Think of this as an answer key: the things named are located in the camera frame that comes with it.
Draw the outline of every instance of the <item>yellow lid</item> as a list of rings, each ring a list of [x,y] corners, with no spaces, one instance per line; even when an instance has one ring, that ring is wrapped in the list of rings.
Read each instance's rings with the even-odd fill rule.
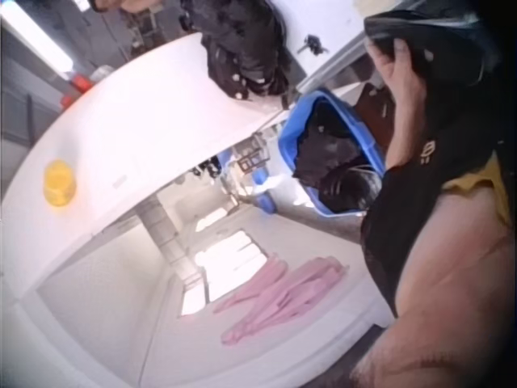
[[[75,178],[72,168],[62,160],[51,162],[44,173],[44,195],[49,204],[67,205],[75,195]]]

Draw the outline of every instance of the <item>yellow fabric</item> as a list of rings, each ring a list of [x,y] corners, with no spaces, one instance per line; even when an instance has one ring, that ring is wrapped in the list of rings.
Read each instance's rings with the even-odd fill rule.
[[[490,156],[490,159],[482,169],[475,172],[468,172],[460,178],[449,180],[442,186],[442,189],[457,189],[461,192],[469,192],[481,182],[490,182],[492,184],[498,215],[507,225],[510,225],[511,219],[508,196],[502,182],[499,160],[495,152],[492,153],[492,156]]]

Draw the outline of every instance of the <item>finger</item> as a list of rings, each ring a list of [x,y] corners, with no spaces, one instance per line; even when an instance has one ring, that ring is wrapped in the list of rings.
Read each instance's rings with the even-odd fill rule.
[[[395,39],[395,68],[400,71],[411,70],[411,52],[407,43],[402,39]]]
[[[366,41],[366,51],[368,55],[372,58],[373,64],[379,71],[382,78],[386,81],[386,79],[390,78],[393,74],[393,61],[390,57],[383,54],[382,51],[373,43],[371,40]]]

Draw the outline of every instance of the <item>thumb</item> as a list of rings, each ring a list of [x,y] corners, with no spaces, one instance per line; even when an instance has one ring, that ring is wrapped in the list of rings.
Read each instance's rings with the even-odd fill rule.
[[[407,43],[402,39],[395,39],[393,46],[395,48],[395,70],[404,72],[411,70],[411,52]]]

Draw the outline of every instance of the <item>pink garment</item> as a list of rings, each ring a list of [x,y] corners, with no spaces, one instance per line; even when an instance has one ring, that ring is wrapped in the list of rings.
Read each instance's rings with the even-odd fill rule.
[[[234,345],[266,327],[288,322],[312,309],[343,278],[343,267],[333,257],[312,259],[258,297],[253,309],[221,337]]]
[[[237,289],[230,297],[219,303],[214,314],[235,306],[238,303],[258,297],[265,289],[281,279],[288,270],[288,264],[273,256],[253,275],[244,285]]]

